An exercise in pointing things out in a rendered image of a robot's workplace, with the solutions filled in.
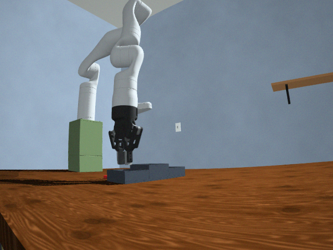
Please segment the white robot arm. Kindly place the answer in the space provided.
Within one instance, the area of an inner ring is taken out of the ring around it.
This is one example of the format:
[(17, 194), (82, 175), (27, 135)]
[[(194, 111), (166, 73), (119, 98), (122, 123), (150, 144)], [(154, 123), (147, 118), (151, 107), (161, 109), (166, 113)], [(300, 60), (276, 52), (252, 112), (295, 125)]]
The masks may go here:
[(144, 58), (144, 52), (139, 46), (139, 26), (150, 15), (151, 9), (141, 0), (129, 0), (123, 8), (123, 27), (108, 31), (82, 61), (78, 74), (88, 78), (89, 82), (80, 84), (77, 120), (81, 118), (95, 120), (100, 66), (94, 62), (109, 55), (114, 67), (129, 67), (114, 76), (112, 107), (134, 106), (137, 107), (138, 114), (152, 109), (150, 102), (137, 103), (137, 77)]

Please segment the grey rack of labelled bins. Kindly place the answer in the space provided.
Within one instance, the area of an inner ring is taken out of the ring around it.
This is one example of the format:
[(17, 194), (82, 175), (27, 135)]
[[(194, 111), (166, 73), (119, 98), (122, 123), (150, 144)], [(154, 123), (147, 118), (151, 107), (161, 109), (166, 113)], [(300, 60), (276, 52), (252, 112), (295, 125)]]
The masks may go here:
[(169, 167), (169, 164), (132, 164), (130, 169), (108, 170), (108, 181), (131, 184), (185, 176), (185, 167)]

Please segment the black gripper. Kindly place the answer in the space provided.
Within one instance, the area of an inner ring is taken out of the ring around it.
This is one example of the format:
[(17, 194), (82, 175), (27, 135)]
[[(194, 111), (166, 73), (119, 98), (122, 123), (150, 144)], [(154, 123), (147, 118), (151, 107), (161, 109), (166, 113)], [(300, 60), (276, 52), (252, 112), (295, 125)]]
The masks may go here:
[[(133, 150), (138, 148), (143, 131), (143, 127), (138, 127), (135, 123), (137, 107), (129, 105), (114, 106), (112, 107), (111, 119), (115, 121), (114, 129), (108, 133), (112, 149), (117, 151), (117, 164), (131, 165)], [(133, 144), (134, 140), (135, 144)]]

